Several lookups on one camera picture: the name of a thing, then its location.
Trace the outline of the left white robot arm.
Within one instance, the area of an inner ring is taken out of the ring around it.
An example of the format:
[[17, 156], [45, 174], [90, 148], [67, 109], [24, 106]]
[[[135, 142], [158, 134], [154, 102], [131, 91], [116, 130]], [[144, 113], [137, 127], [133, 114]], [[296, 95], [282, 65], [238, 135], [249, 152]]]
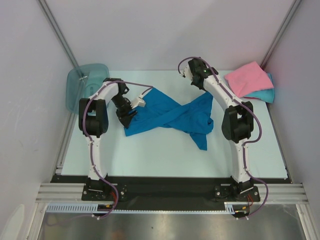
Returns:
[[129, 88], [122, 79], [106, 78], [95, 93], [79, 100], [78, 127], [87, 141], [90, 160], [89, 173], [81, 196], [83, 201], [105, 201], [116, 192], [107, 181], [102, 139], [109, 128], [107, 107], [110, 102], [115, 105], [116, 116], [126, 129], [137, 114], [131, 101], [124, 97], [128, 91]]

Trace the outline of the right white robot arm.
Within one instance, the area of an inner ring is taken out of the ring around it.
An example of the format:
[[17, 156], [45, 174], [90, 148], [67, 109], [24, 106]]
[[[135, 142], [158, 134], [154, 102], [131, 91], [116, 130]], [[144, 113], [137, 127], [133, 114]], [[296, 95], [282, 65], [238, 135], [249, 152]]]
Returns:
[[254, 130], [253, 105], [232, 93], [218, 72], [200, 57], [190, 58], [183, 76], [190, 79], [193, 86], [210, 93], [224, 110], [221, 131], [229, 142], [232, 158], [231, 184], [225, 198], [245, 201], [254, 191], [248, 165], [248, 143]]

